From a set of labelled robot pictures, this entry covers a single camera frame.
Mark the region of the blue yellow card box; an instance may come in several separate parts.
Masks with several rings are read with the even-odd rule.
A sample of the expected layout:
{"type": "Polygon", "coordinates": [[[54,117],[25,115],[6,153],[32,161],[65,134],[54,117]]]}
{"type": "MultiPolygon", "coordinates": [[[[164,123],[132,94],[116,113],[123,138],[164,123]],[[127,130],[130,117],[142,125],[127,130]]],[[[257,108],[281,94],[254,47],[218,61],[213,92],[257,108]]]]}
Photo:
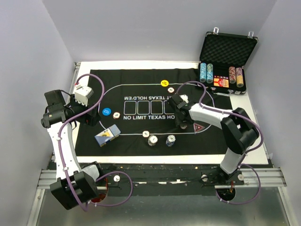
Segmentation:
{"type": "Polygon", "coordinates": [[[95,139],[99,146],[104,146],[105,144],[111,142],[113,139],[117,138],[121,134],[121,131],[116,124],[108,127],[104,131],[100,132],[95,136],[95,139]]]}

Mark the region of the red white chip top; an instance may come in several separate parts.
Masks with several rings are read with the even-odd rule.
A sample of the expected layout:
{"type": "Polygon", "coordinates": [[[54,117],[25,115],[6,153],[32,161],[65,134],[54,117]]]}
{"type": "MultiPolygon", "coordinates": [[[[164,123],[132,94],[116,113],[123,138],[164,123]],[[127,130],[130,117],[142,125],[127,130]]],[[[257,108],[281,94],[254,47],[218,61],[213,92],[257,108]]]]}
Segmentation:
{"type": "Polygon", "coordinates": [[[174,88],[170,87],[170,88],[167,89],[167,91],[168,91],[169,93],[173,93],[173,92],[174,92],[174,88]]]}

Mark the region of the grey white chip bottom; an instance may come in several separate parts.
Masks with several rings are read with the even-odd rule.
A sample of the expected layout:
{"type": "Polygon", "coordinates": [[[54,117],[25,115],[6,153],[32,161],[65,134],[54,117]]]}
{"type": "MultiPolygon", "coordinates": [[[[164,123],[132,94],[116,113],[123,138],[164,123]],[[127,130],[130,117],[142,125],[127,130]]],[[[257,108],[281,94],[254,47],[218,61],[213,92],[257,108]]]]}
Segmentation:
{"type": "Polygon", "coordinates": [[[149,131],[143,131],[143,137],[149,137],[150,133],[149,131]]]}

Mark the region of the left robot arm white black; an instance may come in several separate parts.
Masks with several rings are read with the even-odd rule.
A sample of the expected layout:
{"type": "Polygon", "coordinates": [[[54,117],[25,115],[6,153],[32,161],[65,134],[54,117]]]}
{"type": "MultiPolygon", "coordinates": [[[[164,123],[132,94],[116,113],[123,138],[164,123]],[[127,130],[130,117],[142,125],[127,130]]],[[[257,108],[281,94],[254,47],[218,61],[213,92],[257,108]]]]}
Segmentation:
{"type": "Polygon", "coordinates": [[[99,163],[83,168],[79,165],[72,139],[72,122],[94,126],[100,120],[96,109],[87,112],[92,94],[91,88],[80,88],[70,95],[69,103],[65,102],[62,90],[44,94],[48,105],[41,124],[52,140],[56,159],[56,181],[50,185],[50,191],[67,210],[96,198],[97,186],[104,182],[99,163]]]}

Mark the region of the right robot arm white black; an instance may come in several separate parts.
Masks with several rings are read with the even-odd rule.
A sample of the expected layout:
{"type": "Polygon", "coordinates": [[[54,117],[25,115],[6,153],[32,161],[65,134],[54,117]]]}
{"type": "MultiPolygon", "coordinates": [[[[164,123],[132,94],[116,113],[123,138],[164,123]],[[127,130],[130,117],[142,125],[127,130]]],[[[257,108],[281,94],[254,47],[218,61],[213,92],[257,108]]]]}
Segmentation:
{"type": "Polygon", "coordinates": [[[252,145],[261,137],[258,125],[242,108],[223,110],[202,103],[186,102],[179,94],[174,94],[167,102],[175,114],[177,126],[191,124],[197,133],[197,123],[204,122],[222,130],[227,151],[216,178],[223,185],[232,181],[245,155],[255,150],[252,145]]]}

